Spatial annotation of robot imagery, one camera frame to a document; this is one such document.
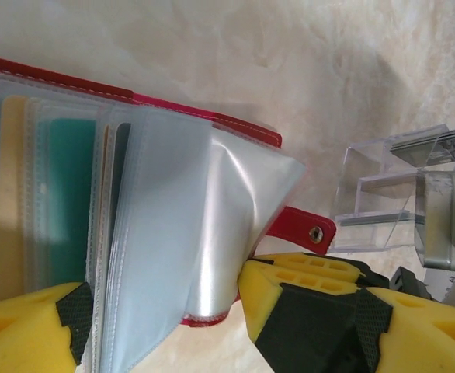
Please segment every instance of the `marble surface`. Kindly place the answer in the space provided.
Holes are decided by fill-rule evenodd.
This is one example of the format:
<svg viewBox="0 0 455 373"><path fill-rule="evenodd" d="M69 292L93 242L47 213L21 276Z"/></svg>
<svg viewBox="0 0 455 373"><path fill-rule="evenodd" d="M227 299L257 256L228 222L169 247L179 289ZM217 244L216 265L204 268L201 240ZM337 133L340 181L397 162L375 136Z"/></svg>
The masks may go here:
<svg viewBox="0 0 455 373"><path fill-rule="evenodd" d="M455 0L0 0L0 57L274 127L311 171L293 205L319 214L348 143L455 127ZM422 275L409 249L361 258ZM239 304L133 371L178 370L270 371Z"/></svg>

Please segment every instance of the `yellow foam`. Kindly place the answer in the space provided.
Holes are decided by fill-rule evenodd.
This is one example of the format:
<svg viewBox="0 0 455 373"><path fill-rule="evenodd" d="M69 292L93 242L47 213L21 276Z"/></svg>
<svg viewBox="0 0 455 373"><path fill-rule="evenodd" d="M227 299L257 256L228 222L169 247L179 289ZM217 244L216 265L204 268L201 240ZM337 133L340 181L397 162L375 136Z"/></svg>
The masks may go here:
<svg viewBox="0 0 455 373"><path fill-rule="evenodd" d="M0 301L24 293L21 186L27 98L3 101L0 123Z"/></svg>
<svg viewBox="0 0 455 373"><path fill-rule="evenodd" d="M0 302L0 373L73 373L71 333L55 303L80 284L62 284Z"/></svg>
<svg viewBox="0 0 455 373"><path fill-rule="evenodd" d="M377 373L455 373L455 307L388 289L368 290L394 306L390 329L380 337Z"/></svg>
<svg viewBox="0 0 455 373"><path fill-rule="evenodd" d="M274 266L347 282L356 282L360 275L360 270L350 263L303 253L261 255L256 259L274 260Z"/></svg>

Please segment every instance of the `clear acrylic display stand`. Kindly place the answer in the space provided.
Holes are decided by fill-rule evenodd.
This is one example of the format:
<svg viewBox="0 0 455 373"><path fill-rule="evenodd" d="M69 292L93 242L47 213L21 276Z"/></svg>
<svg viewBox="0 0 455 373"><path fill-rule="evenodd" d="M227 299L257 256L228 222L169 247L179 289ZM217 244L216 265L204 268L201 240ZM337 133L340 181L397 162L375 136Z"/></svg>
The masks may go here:
<svg viewBox="0 0 455 373"><path fill-rule="evenodd" d="M438 136L447 131L442 124L348 147L332 210L337 231L330 253L414 246L416 176L432 156ZM392 145L427 137L434 140L409 153L418 166L391 153Z"/></svg>

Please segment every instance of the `red leather cover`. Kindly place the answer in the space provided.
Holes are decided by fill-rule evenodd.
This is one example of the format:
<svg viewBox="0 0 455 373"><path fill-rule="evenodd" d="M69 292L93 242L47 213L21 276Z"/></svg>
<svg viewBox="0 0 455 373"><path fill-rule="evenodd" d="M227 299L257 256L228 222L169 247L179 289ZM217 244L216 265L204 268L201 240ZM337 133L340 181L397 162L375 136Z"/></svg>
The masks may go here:
<svg viewBox="0 0 455 373"><path fill-rule="evenodd" d="M133 93L128 89L121 89L97 82L90 82L84 79L75 78L68 75L58 74L56 72L33 68L24 64L3 60L0 58L0 72L6 74L19 75L24 78L46 82L52 85L63 86L79 92L86 92L95 96L114 99L124 103L133 103L137 105L149 105L162 107L168 110L174 110L180 113L187 113L195 117L202 117L212 120L214 125L227 127L233 131L242 133L257 141L268 145L281 147L282 138L277 132L271 131L243 120L229 117L219 113L213 113L208 110L201 110L178 103L170 103L163 99L156 99L140 94ZM324 238L321 243L314 244L310 240L309 231L314 226L319 226L324 232ZM325 254L329 244L335 234L335 224L332 220L319 215L311 214L306 211L298 210L293 207L285 207L280 216L274 221L267 235L285 239L296 243L318 254Z"/></svg>

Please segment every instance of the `black rubber pad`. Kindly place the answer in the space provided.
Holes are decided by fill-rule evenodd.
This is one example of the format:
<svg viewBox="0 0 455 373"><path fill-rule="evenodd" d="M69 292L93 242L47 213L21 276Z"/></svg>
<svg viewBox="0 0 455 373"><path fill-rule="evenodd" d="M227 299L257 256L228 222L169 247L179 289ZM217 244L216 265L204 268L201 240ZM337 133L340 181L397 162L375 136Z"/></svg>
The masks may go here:
<svg viewBox="0 0 455 373"><path fill-rule="evenodd" d="M414 295L424 299L432 299L426 285L415 278L414 272L407 268L399 267L390 281L390 289L401 293Z"/></svg>
<svg viewBox="0 0 455 373"><path fill-rule="evenodd" d="M62 326L68 326L71 331L72 357L80 365L92 325L93 296L89 284L82 283L56 305Z"/></svg>
<svg viewBox="0 0 455 373"><path fill-rule="evenodd" d="M374 373L393 308L361 289L349 295L281 284L255 346L275 373Z"/></svg>

